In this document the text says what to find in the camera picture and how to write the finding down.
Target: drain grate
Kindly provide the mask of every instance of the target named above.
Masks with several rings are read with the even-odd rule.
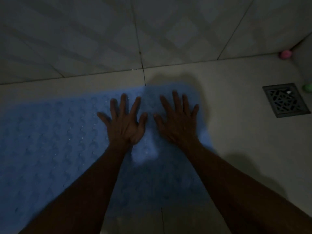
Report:
[[[276,117],[311,113],[294,83],[262,87]]]

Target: tile floor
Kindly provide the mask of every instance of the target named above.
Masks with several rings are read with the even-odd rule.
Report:
[[[136,70],[0,85],[0,108],[23,100],[178,80],[200,92],[219,155],[312,216],[312,114],[276,118],[262,86],[294,82],[310,110],[312,95],[301,91],[303,79],[295,65],[276,55],[148,68],[144,74]],[[101,233],[125,232],[229,233],[212,202],[104,220]]]

